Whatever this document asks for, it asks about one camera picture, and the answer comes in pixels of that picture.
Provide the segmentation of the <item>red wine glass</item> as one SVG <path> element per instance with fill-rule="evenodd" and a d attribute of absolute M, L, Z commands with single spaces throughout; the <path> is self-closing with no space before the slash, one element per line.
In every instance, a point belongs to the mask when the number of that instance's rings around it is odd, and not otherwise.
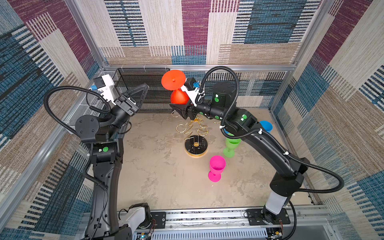
<path fill-rule="evenodd" d="M 181 90 L 186 79 L 186 75 L 180 70 L 170 70 L 163 75 L 161 83 L 166 90 L 172 91 L 172 104 L 185 105 L 190 100 L 188 95 Z"/>

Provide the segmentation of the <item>black mesh shelf rack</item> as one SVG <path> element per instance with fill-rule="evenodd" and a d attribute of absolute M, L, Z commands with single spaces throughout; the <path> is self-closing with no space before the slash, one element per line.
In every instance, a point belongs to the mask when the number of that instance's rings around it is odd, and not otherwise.
<path fill-rule="evenodd" d="M 116 70 L 113 80 L 119 94 L 141 84 L 149 86 L 140 113 L 170 114 L 172 112 L 171 91 L 166 90 L 161 83 L 163 75 L 169 70 L 169 68 L 119 68 Z"/>

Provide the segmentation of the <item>magenta wine glass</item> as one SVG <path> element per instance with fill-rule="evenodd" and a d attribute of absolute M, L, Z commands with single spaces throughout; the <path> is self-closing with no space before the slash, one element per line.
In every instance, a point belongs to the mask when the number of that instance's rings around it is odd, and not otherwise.
<path fill-rule="evenodd" d="M 226 160 L 221 156 L 213 156 L 210 159 L 210 171 L 208 173 L 209 180 L 211 182 L 219 182 L 221 180 L 221 174 L 226 168 Z"/>

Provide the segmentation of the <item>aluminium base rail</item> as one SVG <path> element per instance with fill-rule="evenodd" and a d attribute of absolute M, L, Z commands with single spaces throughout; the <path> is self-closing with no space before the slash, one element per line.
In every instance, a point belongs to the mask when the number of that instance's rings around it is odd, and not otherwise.
<path fill-rule="evenodd" d="M 157 216 L 153 240 L 280 240 L 296 227 L 293 240 L 338 240 L 325 206 L 283 209 L 282 220 L 266 225 L 258 207 L 152 211 Z"/>

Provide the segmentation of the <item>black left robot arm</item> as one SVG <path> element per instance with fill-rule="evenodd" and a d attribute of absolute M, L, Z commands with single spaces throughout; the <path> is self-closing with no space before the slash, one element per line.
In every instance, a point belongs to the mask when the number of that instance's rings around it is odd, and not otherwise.
<path fill-rule="evenodd" d="M 132 240 L 142 223 L 151 221 L 147 204 L 138 204 L 128 211 L 125 220 L 119 220 L 117 211 L 118 181 L 123 164 L 123 138 L 130 118 L 144 103 L 149 86 L 142 84 L 115 99 L 115 105 L 105 118 L 92 115 L 80 117 L 75 130 L 81 142 L 89 148 L 85 178 L 94 183 L 90 218 L 85 231 L 86 240 Z"/>

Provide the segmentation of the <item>gold wine glass rack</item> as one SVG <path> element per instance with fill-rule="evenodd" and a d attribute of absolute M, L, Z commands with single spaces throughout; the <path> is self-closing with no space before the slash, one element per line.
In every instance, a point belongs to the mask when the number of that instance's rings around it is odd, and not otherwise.
<path fill-rule="evenodd" d="M 220 121 L 208 119 L 200 113 L 194 120 L 185 120 L 176 125 L 175 130 L 182 136 L 183 147 L 189 157 L 198 159 L 207 155 L 213 156 L 217 152 L 212 138 L 214 127 L 219 123 Z"/>

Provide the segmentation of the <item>blue wine glass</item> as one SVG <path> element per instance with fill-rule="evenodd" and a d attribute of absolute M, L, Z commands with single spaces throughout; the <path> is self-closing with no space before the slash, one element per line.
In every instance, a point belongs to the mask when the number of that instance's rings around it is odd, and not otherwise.
<path fill-rule="evenodd" d="M 228 136 L 234 136 L 233 134 L 229 133 L 227 130 L 224 129 L 224 132 L 228 135 Z"/>
<path fill-rule="evenodd" d="M 273 125 L 268 121 L 260 121 L 260 124 L 268 133 L 273 130 Z"/>

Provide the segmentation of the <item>green wine glass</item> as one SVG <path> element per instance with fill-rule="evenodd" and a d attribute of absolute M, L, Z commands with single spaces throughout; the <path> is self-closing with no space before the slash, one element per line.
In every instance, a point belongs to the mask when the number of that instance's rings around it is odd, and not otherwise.
<path fill-rule="evenodd" d="M 235 149 L 239 146 L 241 139 L 229 139 L 226 138 L 226 148 L 223 150 L 223 154 L 226 158 L 233 158 L 235 156 Z"/>

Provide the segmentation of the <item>blue front wine glass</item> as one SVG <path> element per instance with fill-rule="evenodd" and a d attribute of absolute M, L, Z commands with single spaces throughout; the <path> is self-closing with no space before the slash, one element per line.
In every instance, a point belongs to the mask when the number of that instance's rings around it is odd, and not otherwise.
<path fill-rule="evenodd" d="M 268 121 L 260 121 L 260 124 L 268 133 L 273 130 L 273 125 Z"/>

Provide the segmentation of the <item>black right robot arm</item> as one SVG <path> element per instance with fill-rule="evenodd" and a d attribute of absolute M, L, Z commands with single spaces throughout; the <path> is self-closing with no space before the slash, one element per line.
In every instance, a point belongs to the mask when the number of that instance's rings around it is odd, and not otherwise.
<path fill-rule="evenodd" d="M 198 114 L 221 121 L 220 128 L 229 139 L 240 139 L 259 152 L 276 170 L 270 187 L 272 192 L 264 213 L 278 215 L 297 192 L 309 167 L 305 158 L 296 160 L 249 111 L 236 106 L 237 90 L 228 83 L 213 87 L 211 100 L 203 100 L 204 91 L 195 79 L 184 84 L 171 82 L 165 89 L 172 91 L 171 108 L 184 119 L 194 120 Z"/>

